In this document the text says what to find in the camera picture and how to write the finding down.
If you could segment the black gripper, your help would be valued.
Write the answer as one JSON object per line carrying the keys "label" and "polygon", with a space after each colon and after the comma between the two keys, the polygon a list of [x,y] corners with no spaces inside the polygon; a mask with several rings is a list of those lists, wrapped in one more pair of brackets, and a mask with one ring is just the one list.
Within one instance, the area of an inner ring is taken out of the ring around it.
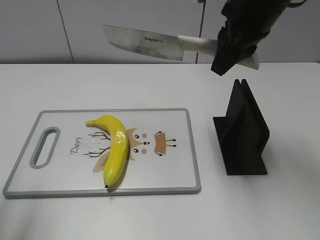
{"label": "black gripper", "polygon": [[237,60],[251,57],[260,40],[268,31],[263,30],[264,0],[228,0],[221,11],[226,17],[218,33],[217,49],[211,70],[219,76],[228,72]]}

